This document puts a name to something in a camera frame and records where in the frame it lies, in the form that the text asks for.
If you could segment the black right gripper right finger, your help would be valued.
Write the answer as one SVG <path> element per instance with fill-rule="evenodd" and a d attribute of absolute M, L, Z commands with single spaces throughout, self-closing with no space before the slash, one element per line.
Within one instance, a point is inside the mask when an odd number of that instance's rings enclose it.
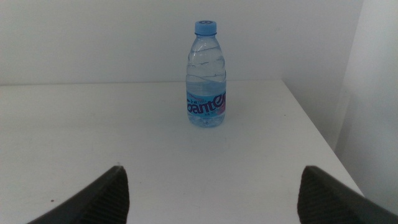
<path fill-rule="evenodd" d="M 297 213 L 301 223 L 397 224 L 397 215 L 317 166 L 306 166 L 302 172 Z"/>

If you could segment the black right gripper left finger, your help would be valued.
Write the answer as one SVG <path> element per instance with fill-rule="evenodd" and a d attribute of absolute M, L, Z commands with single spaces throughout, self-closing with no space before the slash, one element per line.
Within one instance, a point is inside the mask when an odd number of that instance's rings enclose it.
<path fill-rule="evenodd" d="M 129 187 L 123 166 L 114 166 L 77 194 L 31 224 L 127 222 Z"/>

